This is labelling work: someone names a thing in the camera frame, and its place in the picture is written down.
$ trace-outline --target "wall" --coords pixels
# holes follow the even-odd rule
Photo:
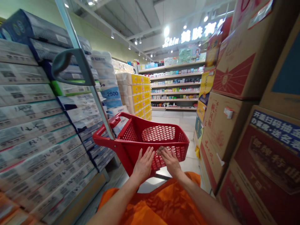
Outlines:
[[[0,17],[7,19],[20,8],[65,28],[54,0],[0,0]],[[108,51],[112,57],[125,62],[139,59],[140,63],[147,63],[133,48],[129,50],[127,46],[118,42],[116,35],[115,39],[112,39],[81,17],[69,13],[76,33],[89,40],[93,50]]]

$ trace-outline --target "ceiling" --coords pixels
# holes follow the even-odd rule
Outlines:
[[[235,7],[235,0],[65,0],[69,10],[84,18],[107,35],[111,29],[97,21],[89,12],[85,11],[77,1],[85,4],[91,11],[105,20],[110,26],[120,32],[127,41],[150,56],[152,60],[164,59],[172,55],[178,56],[178,50],[191,44],[205,42],[202,37],[194,41],[163,48],[165,37],[163,31],[169,27],[169,37],[181,39],[181,33],[186,30],[193,31],[201,26],[203,29],[208,23],[225,19],[231,16]],[[125,45],[126,41],[116,38]]]

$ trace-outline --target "black handle grip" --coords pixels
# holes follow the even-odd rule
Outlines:
[[[59,77],[59,73],[64,71],[69,66],[72,56],[74,56],[76,58],[76,61],[80,68],[80,71],[85,80],[84,83],[67,81],[67,80],[64,80]],[[53,60],[51,72],[52,72],[52,75],[54,76],[55,80],[60,81],[62,83],[80,85],[80,86],[95,86],[96,85],[93,74],[90,69],[90,66],[85,57],[84,51],[81,48],[67,49],[67,50],[64,50],[63,52],[59,53]]]

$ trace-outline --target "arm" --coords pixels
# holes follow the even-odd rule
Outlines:
[[[220,203],[187,177],[187,175],[181,170],[179,161],[173,150],[172,153],[170,153],[166,148],[164,148],[161,153],[169,173],[182,185],[208,224],[240,225],[232,214],[229,213]]]
[[[151,163],[155,152],[148,147],[142,158],[140,150],[133,173],[121,189],[90,219],[87,225],[117,225],[120,223],[126,207],[137,192],[138,187],[148,179],[151,172]]]

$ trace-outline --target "shopping basket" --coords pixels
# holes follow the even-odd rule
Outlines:
[[[178,125],[151,122],[129,113],[120,112],[108,120],[110,128],[114,128],[120,122],[120,117],[126,117],[129,120],[116,139],[102,137],[101,134],[106,131],[105,126],[102,125],[93,134],[93,140],[95,144],[109,147],[115,151],[129,176],[133,172],[141,148],[143,149],[142,154],[144,154],[149,146],[153,147],[154,151],[160,146],[164,146],[169,151],[173,149],[180,162],[185,160],[189,140]],[[164,166],[165,162],[162,157],[155,153],[151,165],[151,176],[154,176],[155,171]]]

